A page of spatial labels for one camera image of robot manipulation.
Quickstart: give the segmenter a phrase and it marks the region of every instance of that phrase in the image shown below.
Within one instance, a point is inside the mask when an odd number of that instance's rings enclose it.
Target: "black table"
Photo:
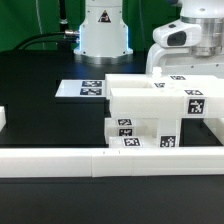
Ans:
[[[55,98],[62,79],[144,73],[146,55],[130,63],[75,63],[72,54],[0,54],[0,105],[7,125],[0,147],[107,147],[104,98]],[[182,122],[181,146],[216,146],[202,120]],[[0,179],[0,223],[220,224],[223,176]]]

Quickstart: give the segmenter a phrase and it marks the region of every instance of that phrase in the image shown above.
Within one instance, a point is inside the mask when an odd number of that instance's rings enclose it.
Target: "white block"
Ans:
[[[210,88],[211,86],[217,86],[218,83],[217,77],[215,76],[196,76],[196,75],[177,75],[177,77],[184,78],[183,80],[173,79],[176,75],[164,76],[161,79],[161,82],[165,83],[165,88],[168,89],[201,89],[201,88]]]
[[[109,148],[142,149],[155,148],[156,138],[152,136],[110,137]]]
[[[94,154],[92,176],[132,176],[132,151],[106,149]]]
[[[204,119],[204,123],[224,145],[224,118]]]
[[[0,149],[0,178],[90,177],[91,150]]]
[[[149,80],[142,74],[106,74],[106,97],[110,99],[111,88],[149,88]]]
[[[177,148],[133,152],[133,176],[224,173],[223,147]]]
[[[62,80],[55,97],[105,97],[105,81]]]
[[[184,116],[184,96],[157,89],[111,89],[111,116],[133,118],[173,118]]]
[[[181,119],[159,119],[157,147],[178,147],[180,142]]]
[[[109,137],[116,136],[147,136],[156,137],[157,119],[105,119],[105,140],[109,144]]]
[[[5,108],[4,107],[0,107],[0,131],[3,129],[5,124],[6,124]]]

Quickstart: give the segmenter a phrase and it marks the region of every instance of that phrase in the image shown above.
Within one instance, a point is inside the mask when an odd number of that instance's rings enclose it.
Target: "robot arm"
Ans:
[[[180,20],[154,30],[163,48],[192,47],[194,56],[214,56],[223,45],[224,0],[168,0],[182,5]]]

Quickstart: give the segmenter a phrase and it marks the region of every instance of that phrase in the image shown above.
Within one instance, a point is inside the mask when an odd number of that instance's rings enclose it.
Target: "black cable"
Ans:
[[[66,17],[66,7],[65,7],[65,0],[59,0],[59,11],[60,11],[60,31],[65,31],[69,29],[68,21]]]
[[[39,43],[58,43],[58,42],[64,42],[64,40],[39,40],[39,41],[33,41],[31,43],[26,44],[22,50],[25,50],[27,47],[33,45],[33,44],[39,44]]]
[[[40,16],[40,3],[39,0],[36,0],[36,13],[37,13],[37,21],[38,21],[38,25],[39,25],[39,29],[40,29],[40,34],[43,34],[43,26],[42,26],[42,22],[41,22],[41,16]]]
[[[140,24],[141,24],[141,31],[142,31],[142,42],[144,50],[146,49],[146,38],[145,38],[145,27],[144,27],[144,21],[143,21],[143,12],[142,12],[142,0],[138,1],[139,3],[139,14],[140,14]]]
[[[22,41],[20,44],[18,44],[14,50],[19,50],[23,45],[29,43],[32,40],[36,40],[39,38],[43,38],[43,37],[51,37],[51,36],[60,36],[60,35],[64,35],[64,32],[54,32],[54,33],[45,33],[45,34],[39,34],[36,36],[32,36],[30,38],[27,38],[26,40]]]

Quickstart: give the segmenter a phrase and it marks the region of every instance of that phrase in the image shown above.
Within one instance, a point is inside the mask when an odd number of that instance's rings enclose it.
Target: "robot logo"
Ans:
[[[111,23],[111,21],[110,21],[110,17],[109,17],[109,15],[108,15],[108,13],[107,13],[106,10],[104,10],[104,12],[103,12],[103,14],[102,14],[102,16],[100,17],[100,19],[99,19],[98,22],[99,22],[99,23]]]

